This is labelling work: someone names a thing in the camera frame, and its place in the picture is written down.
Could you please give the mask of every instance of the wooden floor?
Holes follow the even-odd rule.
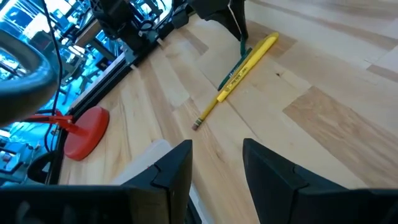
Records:
[[[398,188],[398,1],[246,1],[249,43],[278,43],[191,126],[239,59],[239,42],[197,16],[99,104],[111,121],[61,184],[108,184],[155,139],[193,140],[193,183],[215,223],[257,223],[242,143],[254,138],[345,187]]]

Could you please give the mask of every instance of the cable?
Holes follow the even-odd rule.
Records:
[[[58,64],[59,64],[59,68],[60,68],[60,70],[59,70],[58,88],[57,88],[57,91],[55,92],[54,103],[53,103],[52,112],[51,112],[52,116],[54,116],[55,115],[55,109],[57,108],[57,101],[58,101],[58,96],[60,94],[61,82],[62,82],[62,73],[63,73],[62,59],[61,59],[61,55],[60,55],[60,49],[58,47],[58,43],[57,43],[57,40],[56,40],[55,35],[54,35],[54,30],[53,30],[53,28],[51,26],[51,19],[50,19],[49,10],[47,9],[47,5],[46,5],[45,1],[41,0],[41,2],[43,4],[45,17],[47,18],[47,24],[49,25],[49,28],[50,28],[50,34],[51,34],[52,42],[54,44],[55,51],[57,53]],[[49,128],[47,129],[47,131],[44,134],[44,147],[45,147],[45,150],[47,152],[52,151],[52,149],[49,149],[49,144],[47,142],[47,139],[49,138],[49,133],[50,133],[51,128],[52,128],[52,124],[50,124]]]

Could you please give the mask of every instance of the red circular base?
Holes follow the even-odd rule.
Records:
[[[75,123],[87,133],[84,135],[69,133],[63,149],[65,155],[76,161],[84,159],[100,142],[108,123],[107,110],[99,106],[88,109]]]

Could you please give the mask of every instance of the black handle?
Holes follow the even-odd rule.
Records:
[[[1,127],[34,114],[48,102],[58,87],[58,75],[40,52],[4,30],[0,30],[0,49],[27,70],[20,79],[0,82]]]

